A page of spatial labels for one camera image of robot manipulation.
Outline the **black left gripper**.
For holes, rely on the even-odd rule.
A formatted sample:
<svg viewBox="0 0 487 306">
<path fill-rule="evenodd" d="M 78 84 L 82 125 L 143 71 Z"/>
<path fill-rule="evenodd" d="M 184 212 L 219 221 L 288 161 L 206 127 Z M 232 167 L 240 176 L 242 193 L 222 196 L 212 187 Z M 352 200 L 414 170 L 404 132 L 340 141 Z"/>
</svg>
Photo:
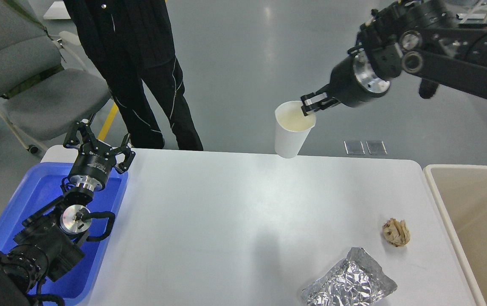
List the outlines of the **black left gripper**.
<svg viewBox="0 0 487 306">
<path fill-rule="evenodd" d="M 129 170 L 136 153 L 129 145 L 130 133 L 125 134 L 119 147 L 98 144 L 90 127 L 95 116 L 96 113 L 92 113 L 88 118 L 70 125 L 63 147 L 78 149 L 78 157 L 68 175 L 69 182 L 75 186 L 85 184 L 88 190 L 99 191 L 105 188 L 113 168 L 119 174 Z M 118 155 L 124 156 L 121 162 L 117 161 Z"/>
</svg>

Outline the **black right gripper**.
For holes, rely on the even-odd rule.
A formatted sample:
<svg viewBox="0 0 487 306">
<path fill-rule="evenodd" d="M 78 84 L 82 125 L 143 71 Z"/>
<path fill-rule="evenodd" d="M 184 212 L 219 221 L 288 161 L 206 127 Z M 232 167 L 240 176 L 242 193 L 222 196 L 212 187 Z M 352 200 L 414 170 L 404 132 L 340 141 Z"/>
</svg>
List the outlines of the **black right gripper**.
<svg viewBox="0 0 487 306">
<path fill-rule="evenodd" d="M 300 97 L 303 116 L 327 110 L 340 103 L 360 107 L 387 94 L 391 81 L 377 76 L 364 52 L 349 55 L 330 74 L 329 85 Z"/>
</svg>

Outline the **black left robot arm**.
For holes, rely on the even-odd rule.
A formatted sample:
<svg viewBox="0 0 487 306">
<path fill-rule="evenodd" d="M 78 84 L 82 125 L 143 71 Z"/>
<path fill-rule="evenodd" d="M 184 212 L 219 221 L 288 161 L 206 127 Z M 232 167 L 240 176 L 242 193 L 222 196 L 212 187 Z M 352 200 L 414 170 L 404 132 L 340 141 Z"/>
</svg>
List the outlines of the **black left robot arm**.
<svg viewBox="0 0 487 306">
<path fill-rule="evenodd" d="M 87 205 L 106 187 L 113 169 L 128 171 L 136 153 L 129 147 L 131 134 L 112 147 L 95 137 L 91 122 L 76 122 L 65 136 L 64 147 L 77 149 L 78 155 L 61 181 L 62 194 L 24 219 L 10 252 L 0 251 L 0 306 L 41 306 L 45 301 L 63 306 L 61 296 L 42 294 L 46 279 L 55 282 L 77 266 L 85 257 L 84 242 L 100 242 L 111 234 L 115 213 L 92 212 Z"/>
</svg>

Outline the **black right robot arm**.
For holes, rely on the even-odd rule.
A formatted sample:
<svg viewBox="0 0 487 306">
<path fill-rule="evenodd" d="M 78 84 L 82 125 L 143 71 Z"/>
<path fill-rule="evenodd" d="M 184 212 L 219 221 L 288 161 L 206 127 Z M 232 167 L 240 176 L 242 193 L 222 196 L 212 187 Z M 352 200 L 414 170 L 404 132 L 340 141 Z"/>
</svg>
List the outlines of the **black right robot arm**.
<svg viewBox="0 0 487 306">
<path fill-rule="evenodd" d="M 421 79 L 422 99 L 440 85 L 487 99 L 487 25 L 460 27 L 441 0 L 399 0 L 371 16 L 330 82 L 301 97 L 304 116 L 363 106 L 386 95 L 403 72 Z"/>
</svg>

